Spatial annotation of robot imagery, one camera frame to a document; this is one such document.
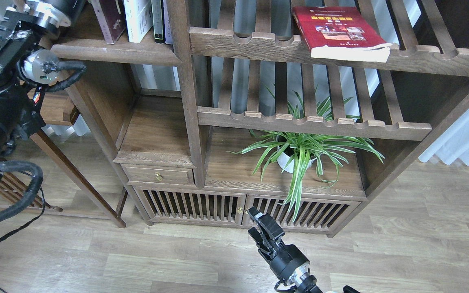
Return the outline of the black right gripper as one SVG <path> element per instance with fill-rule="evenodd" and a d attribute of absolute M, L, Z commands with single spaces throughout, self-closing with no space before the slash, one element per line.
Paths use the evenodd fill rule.
<path fill-rule="evenodd" d="M 278 282 L 274 289 L 280 284 L 289 291 L 309 291 L 311 289 L 310 261 L 302 254 L 296 245 L 286 245 L 282 241 L 285 232 L 270 215 L 263 215 L 257 208 L 250 207 L 246 213 L 260 228 L 249 229 L 249 235 L 258 246 L 258 252 L 270 266 L 276 275 Z"/>

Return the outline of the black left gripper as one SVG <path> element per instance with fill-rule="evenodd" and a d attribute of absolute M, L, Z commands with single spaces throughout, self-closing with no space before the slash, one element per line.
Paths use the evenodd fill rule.
<path fill-rule="evenodd" d="M 31 9 L 31 15 L 58 28 L 74 25 L 86 5 L 86 0 L 26 0 L 25 3 Z"/>

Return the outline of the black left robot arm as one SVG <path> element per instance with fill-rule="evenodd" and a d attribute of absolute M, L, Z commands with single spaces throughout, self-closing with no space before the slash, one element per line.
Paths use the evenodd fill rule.
<path fill-rule="evenodd" d="M 39 43 L 58 37 L 61 26 L 79 18 L 84 0 L 28 0 L 23 12 L 6 9 L 0 23 L 0 156 L 13 148 L 15 137 L 27 139 L 45 121 L 40 109 L 47 92 L 72 86 L 86 72 L 80 61 L 60 61 Z M 0 211 L 0 222 L 27 208 L 41 189 L 42 169 L 27 161 L 0 161 L 0 181 L 7 172 L 27 172 L 31 178 L 23 197 Z"/>

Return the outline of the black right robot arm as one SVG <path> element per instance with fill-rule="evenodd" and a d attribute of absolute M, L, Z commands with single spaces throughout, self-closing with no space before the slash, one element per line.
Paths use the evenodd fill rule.
<path fill-rule="evenodd" d="M 317 279 L 310 273 L 309 259 L 296 245 L 282 241 L 285 232 L 270 214 L 263 214 L 257 208 L 247 210 L 248 215 L 259 226 L 249 229 L 249 235 L 258 246 L 259 254 L 270 266 L 278 282 L 274 289 L 278 293 L 320 293 Z"/>

